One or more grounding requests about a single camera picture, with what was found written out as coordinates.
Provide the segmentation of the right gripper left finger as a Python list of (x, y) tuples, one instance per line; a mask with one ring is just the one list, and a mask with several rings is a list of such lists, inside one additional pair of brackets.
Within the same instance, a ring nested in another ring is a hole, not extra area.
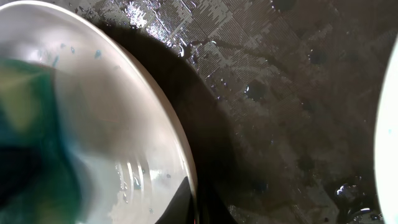
[(155, 224), (195, 224), (195, 212), (188, 177), (185, 177), (165, 212)]

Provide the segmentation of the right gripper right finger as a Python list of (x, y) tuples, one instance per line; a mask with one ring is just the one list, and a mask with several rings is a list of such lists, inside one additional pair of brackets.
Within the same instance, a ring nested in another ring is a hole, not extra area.
[(200, 224), (237, 224), (216, 191), (209, 186), (198, 189)]

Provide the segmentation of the green scrubbing sponge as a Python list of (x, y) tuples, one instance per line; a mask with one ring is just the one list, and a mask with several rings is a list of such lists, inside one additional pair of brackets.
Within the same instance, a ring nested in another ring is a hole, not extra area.
[(1, 60), (1, 223), (76, 223), (81, 188), (60, 134), (51, 68)]

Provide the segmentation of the white plate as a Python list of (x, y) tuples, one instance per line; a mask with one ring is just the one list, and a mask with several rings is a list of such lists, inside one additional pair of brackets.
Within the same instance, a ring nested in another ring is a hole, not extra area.
[(51, 68), (60, 134), (81, 188), (76, 223), (156, 223), (197, 175), (174, 109), (150, 73), (82, 17), (54, 4), (1, 6), (1, 60)]
[(377, 109), (374, 171), (384, 222), (397, 224), (397, 43), (389, 57)]

